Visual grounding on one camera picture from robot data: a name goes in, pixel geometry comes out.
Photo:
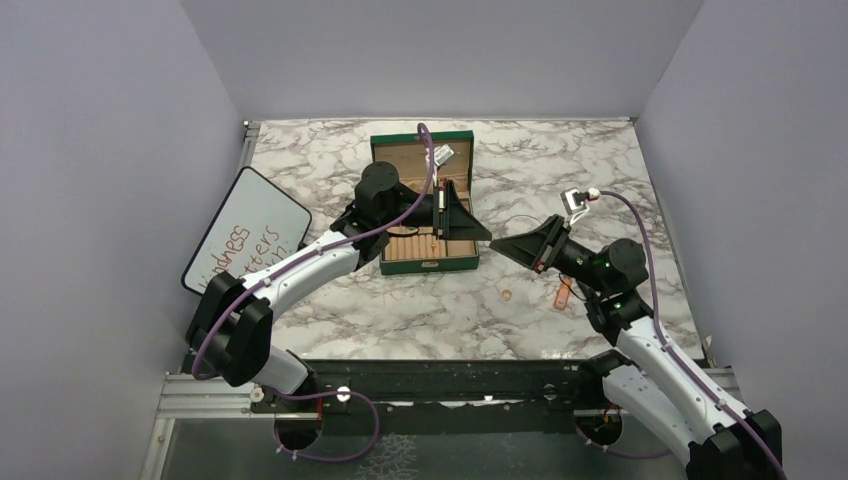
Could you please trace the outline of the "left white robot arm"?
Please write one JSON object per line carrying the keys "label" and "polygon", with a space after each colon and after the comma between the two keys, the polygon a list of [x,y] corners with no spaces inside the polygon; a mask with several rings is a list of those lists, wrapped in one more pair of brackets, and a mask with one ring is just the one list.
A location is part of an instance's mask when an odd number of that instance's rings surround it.
{"label": "left white robot arm", "polygon": [[236,278],[227,271],[207,285],[186,333],[197,380],[231,386],[256,383],[276,390],[298,411],[313,401],[309,367],[273,346],[272,326],[290,307],[323,285],[377,258],[399,224],[431,227],[448,240],[488,241],[492,235],[466,209],[451,183],[444,194],[403,184],[387,162],[367,166],[352,202],[317,240],[275,265]]}

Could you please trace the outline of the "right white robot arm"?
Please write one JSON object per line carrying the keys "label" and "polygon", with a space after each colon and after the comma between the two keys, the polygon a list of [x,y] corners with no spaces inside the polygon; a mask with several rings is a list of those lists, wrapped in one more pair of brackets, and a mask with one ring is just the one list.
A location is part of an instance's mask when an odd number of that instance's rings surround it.
{"label": "right white robot arm", "polygon": [[490,247],[536,273],[555,269],[577,283],[592,328],[612,347],[582,366],[587,373],[576,384],[585,404],[623,408],[664,443],[689,479],[785,478],[777,419],[729,393],[656,323],[637,291],[649,278],[642,245],[617,239],[592,251],[553,215]]}

